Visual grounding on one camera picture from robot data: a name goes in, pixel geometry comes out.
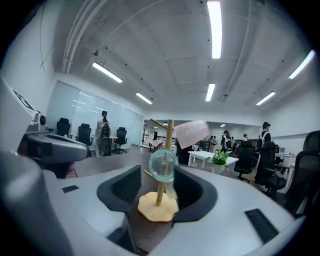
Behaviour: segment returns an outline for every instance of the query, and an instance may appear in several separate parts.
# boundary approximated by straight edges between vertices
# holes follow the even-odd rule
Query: wooden stand
[[[157,192],[149,192],[140,197],[138,211],[150,222],[170,222],[179,211],[175,199],[169,199],[162,193],[160,206],[156,205]]]
[[[166,129],[165,148],[171,149],[174,121],[168,120],[168,125],[151,119],[152,122]],[[161,174],[168,172],[168,166],[161,170]],[[157,192],[149,192],[139,199],[138,211],[150,222],[170,222],[179,210],[175,199],[169,199],[165,191],[165,183],[159,182]]]

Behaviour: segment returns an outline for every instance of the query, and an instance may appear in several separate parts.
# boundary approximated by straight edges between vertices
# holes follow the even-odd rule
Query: potted plant
[[[212,173],[220,175],[226,168],[227,158],[230,152],[223,153],[218,150],[212,158]]]

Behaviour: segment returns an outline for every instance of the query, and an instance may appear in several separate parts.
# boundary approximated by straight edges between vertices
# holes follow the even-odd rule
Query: fluorescent light
[[[86,103],[83,103],[83,102],[81,102],[81,101],[77,101],[77,100],[73,100],[74,102],[78,102],[78,103],[80,103],[80,104],[83,104],[83,105],[87,105]]]
[[[84,96],[86,96],[86,97],[89,97],[89,98],[92,98],[92,99],[95,99],[94,97],[91,97],[91,96],[89,96],[89,95],[86,95],[85,93],[83,93],[83,92],[79,92],[79,94],[82,94],[82,95],[84,95]]]
[[[222,47],[221,7],[217,1],[209,1],[207,5],[211,24],[212,59],[220,59]]]
[[[215,83],[209,83],[208,92],[207,92],[206,98],[205,98],[206,102],[211,101],[211,97],[212,97],[212,94],[214,93],[215,86],[216,86]]]
[[[116,80],[118,83],[122,83],[123,80],[117,77],[115,74],[112,74],[109,70],[105,69],[103,66],[99,65],[98,63],[93,63],[93,67],[100,70],[101,72],[105,73],[107,76],[111,77],[112,79]]]
[[[266,97],[264,97],[262,100],[260,100],[256,105],[259,106],[262,103],[264,103],[266,100],[270,99],[273,95],[276,93],[274,91],[270,92]]]
[[[301,70],[304,69],[304,67],[312,60],[312,58],[316,55],[315,51],[312,50],[309,52],[307,57],[305,57],[304,61],[300,64],[300,66],[297,67],[297,69],[289,76],[290,79],[294,79],[296,75],[299,74]]]
[[[105,109],[103,109],[103,108],[100,108],[100,107],[95,107],[96,109],[98,109],[98,110],[104,110],[104,111],[106,111]]]
[[[138,97],[143,99],[145,102],[147,102],[149,104],[152,104],[152,102],[150,100],[148,100],[146,97],[142,96],[140,93],[136,93],[135,95],[137,95]]]

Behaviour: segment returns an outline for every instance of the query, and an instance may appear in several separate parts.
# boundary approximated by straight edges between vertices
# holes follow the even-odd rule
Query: white pot
[[[225,165],[217,165],[217,164],[212,164],[212,173],[213,174],[218,174],[220,175],[222,171],[226,169]]]

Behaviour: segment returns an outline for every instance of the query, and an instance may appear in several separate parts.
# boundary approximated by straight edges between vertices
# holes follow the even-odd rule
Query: glass partition
[[[117,136],[117,129],[125,127],[127,143],[121,148],[130,148],[131,144],[140,145],[143,116],[126,109],[116,103],[77,89],[62,82],[57,82],[47,109],[47,123],[49,128],[57,133],[57,122],[60,118],[69,119],[70,135],[76,139],[78,127],[88,124],[91,128],[90,137],[93,138],[91,149],[95,148],[97,122],[102,118],[102,111],[107,111],[110,122],[110,135]]]

